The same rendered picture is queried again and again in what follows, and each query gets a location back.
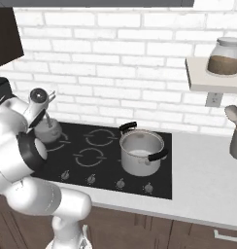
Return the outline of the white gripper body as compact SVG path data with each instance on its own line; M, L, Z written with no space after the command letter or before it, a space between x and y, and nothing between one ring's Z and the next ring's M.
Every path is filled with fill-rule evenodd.
M31 102L25 110L25 118L27 119L28 127L35 127L44 117L46 110L46 104Z

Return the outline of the beige kettle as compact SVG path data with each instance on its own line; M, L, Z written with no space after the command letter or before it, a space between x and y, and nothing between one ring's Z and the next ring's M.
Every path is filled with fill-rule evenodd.
M56 119L53 119L49 114L46 114L34 128L34 133L43 143L51 143L61 136L62 128Z

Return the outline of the black appliance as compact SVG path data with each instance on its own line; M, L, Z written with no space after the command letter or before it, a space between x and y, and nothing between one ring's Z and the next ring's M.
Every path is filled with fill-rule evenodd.
M0 77L0 105L7 99L14 97L10 82L7 78Z

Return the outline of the black hob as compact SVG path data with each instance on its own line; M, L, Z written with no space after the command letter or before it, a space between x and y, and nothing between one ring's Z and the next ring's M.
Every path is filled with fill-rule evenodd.
M121 166L119 146L120 132L116 127L90 124L62 123L61 136L47 145L48 161L35 177L48 181L91 187L141 196L170 199L172 197L172 156L161 161L155 174L147 177L132 176ZM61 174L68 170L70 177L61 180ZM89 185L86 179L95 175L95 182ZM117 188L117 181L123 179L125 186ZM151 183L153 191L147 194L144 187Z

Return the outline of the brown cupboard door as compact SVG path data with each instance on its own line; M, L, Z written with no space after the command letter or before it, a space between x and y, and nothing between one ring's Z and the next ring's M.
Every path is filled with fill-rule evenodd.
M0 249L45 249L52 239L51 217L20 214L0 196Z
M167 249L172 221L93 207L81 221L93 249Z

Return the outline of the grey extractor hood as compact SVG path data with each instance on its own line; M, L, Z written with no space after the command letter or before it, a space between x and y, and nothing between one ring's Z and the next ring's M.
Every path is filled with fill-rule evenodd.
M194 0L0 0L0 7L193 7Z

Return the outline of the glass jar with brown contents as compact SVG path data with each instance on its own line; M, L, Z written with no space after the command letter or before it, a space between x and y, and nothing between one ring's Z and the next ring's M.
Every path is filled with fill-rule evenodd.
M237 38L219 37L207 63L207 71L222 76L237 74Z

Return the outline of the wooden spoon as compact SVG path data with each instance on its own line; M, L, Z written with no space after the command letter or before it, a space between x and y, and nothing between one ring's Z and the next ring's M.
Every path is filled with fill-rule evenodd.
M237 126L237 106L227 105L224 108L224 113L227 116L227 118Z

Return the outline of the brown drawer front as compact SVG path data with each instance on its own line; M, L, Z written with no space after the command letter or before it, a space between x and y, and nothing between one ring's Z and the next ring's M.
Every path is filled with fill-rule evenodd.
M174 221L168 249L237 249L237 243L215 239L214 230L223 234L237 231Z

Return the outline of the dark wall cupboard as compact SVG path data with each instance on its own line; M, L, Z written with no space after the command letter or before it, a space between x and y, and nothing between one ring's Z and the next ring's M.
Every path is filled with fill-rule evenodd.
M12 8L0 8L0 66L24 56Z

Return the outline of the beige wall shelf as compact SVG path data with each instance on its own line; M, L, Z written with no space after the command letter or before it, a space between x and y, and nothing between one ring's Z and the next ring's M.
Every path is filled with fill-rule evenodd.
M187 57L186 74L190 90L237 94L237 74L217 75L207 70L206 57Z

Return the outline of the grey wall socket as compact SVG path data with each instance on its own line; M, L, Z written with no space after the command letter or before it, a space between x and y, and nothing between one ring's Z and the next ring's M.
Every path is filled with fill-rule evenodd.
M205 106L219 108L223 94L217 92L208 92Z

